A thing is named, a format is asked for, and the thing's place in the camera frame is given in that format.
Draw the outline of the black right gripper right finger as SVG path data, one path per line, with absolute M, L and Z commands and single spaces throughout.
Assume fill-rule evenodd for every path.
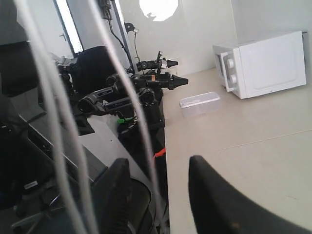
M 199 234 L 308 234 L 256 204 L 227 182 L 202 156 L 189 159 L 188 194 Z

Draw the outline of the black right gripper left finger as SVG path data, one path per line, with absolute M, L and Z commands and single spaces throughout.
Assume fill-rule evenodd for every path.
M 151 193 L 131 178 L 129 160 L 118 158 L 93 182 L 94 212 L 101 234 L 155 234 Z

